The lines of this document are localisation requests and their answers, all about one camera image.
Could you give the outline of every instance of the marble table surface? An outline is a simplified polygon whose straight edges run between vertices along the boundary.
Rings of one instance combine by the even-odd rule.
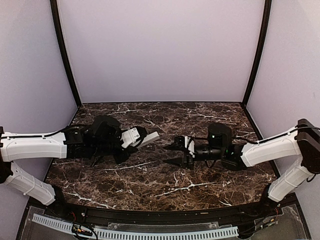
[[[90,159],[55,159],[46,182],[62,188],[69,203],[135,211],[186,211],[257,202],[264,187],[276,179],[268,162],[245,171],[213,168],[196,162],[194,170],[163,160],[182,156],[163,146],[176,135],[206,137],[208,125],[224,123],[234,136],[257,140],[238,103],[149,102],[88,103],[80,107],[73,124],[91,124],[97,115],[109,115],[121,128],[145,127],[160,139],[144,146],[117,165],[112,156],[90,167]]]

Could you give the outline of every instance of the white cable channel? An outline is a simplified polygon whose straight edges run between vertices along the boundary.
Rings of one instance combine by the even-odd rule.
[[[67,221],[56,220],[39,214],[33,214],[32,221],[66,234],[72,234],[72,223]],[[94,231],[100,240],[216,240],[236,237],[239,235],[237,226],[207,231],[180,233],[125,232],[100,228],[95,228]]]

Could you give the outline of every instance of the black metal pole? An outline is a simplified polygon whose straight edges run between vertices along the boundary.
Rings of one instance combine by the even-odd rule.
[[[56,34],[56,38],[58,41],[65,73],[68,78],[69,85],[70,85],[75,103],[78,107],[80,107],[82,105],[82,103],[81,103],[80,96],[79,96],[79,93],[77,90],[74,76],[71,71],[71,66],[70,66],[70,62],[69,62],[69,58],[68,58],[68,54],[67,54],[67,49],[66,49],[66,45],[65,45],[65,41],[64,41],[64,36],[62,33],[61,23],[60,23],[57,0],[50,0],[50,4],[51,4],[51,11],[52,11],[52,18],[53,18],[53,23],[54,23],[54,28],[55,28],[55,34]]]
[[[252,89],[255,84],[262,52],[265,45],[266,35],[267,35],[267,29],[268,29],[268,23],[269,23],[269,17],[270,17],[270,11],[271,11],[271,3],[272,0],[265,0],[264,2],[264,10],[263,10],[263,17],[262,17],[262,23],[261,23],[261,29],[260,29],[260,35],[258,40],[258,45],[256,47],[256,52],[254,56],[254,61],[249,77],[248,84],[246,86],[245,94],[242,100],[242,104],[246,107],[252,92]]]

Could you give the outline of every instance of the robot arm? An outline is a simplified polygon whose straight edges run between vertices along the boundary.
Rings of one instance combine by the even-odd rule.
[[[48,206],[57,199],[57,188],[21,169],[14,160],[29,158],[101,158],[112,155],[125,162],[139,148],[159,139],[157,132],[135,126],[121,130],[110,116],[97,116],[91,125],[70,126],[53,133],[16,134],[0,128],[0,184],[18,189]]]
[[[165,149],[183,151],[184,155],[165,162],[192,169],[196,161],[221,160],[228,170],[239,171],[270,160],[297,156],[285,174],[265,189],[269,201],[278,203],[304,180],[320,173],[320,133],[315,129],[318,128],[301,119],[296,127],[279,135],[257,142],[232,144],[231,129],[213,123],[208,127],[207,138],[176,137]],[[195,140],[207,140],[208,144],[196,145]]]

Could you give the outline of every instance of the lavender wall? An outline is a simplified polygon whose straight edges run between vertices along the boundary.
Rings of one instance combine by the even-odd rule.
[[[248,109],[264,137],[301,118],[320,126],[320,2],[273,1],[269,28]],[[277,161],[281,173],[291,158]],[[320,178],[296,190],[311,235],[320,236]]]
[[[59,0],[82,102],[241,101],[264,0]]]
[[[76,104],[61,60],[50,1],[1,1],[0,126],[15,133],[65,127]],[[17,163],[43,179],[50,159]],[[28,198],[0,185],[0,240],[16,239]]]

